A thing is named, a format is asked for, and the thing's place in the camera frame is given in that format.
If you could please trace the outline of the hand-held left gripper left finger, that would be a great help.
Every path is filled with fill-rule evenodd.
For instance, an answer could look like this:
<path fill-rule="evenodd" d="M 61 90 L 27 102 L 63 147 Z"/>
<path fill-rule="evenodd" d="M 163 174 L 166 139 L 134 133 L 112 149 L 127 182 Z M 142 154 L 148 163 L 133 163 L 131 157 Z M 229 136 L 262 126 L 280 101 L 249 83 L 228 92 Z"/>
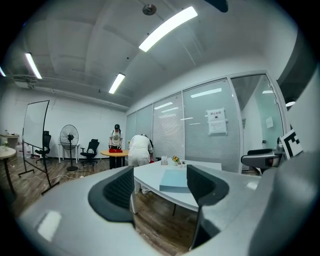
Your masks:
<path fill-rule="evenodd" d="M 22 212 L 17 223 L 47 256 L 157 256 L 136 231 L 130 166 L 65 182 Z"/>

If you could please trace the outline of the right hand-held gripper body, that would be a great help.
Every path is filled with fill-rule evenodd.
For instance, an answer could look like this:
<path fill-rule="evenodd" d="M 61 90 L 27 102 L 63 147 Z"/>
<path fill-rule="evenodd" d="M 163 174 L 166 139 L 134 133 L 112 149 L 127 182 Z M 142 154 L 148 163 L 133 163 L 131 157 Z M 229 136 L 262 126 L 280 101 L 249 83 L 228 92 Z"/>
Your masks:
<path fill-rule="evenodd" d="M 277 138 L 275 148 L 250 150 L 241 157 L 241 163 L 263 173 L 303 153 L 320 149 L 319 67 L 288 111 L 288 120 L 291 130 Z"/>

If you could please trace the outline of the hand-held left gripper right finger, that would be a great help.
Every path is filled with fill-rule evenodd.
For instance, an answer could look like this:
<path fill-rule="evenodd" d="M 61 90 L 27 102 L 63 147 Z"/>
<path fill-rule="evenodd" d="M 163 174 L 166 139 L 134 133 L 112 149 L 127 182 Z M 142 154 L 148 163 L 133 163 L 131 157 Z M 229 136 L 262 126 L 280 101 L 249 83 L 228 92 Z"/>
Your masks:
<path fill-rule="evenodd" d="M 192 256 L 317 256 L 320 153 L 303 152 L 260 177 L 189 164 L 198 205 Z"/>

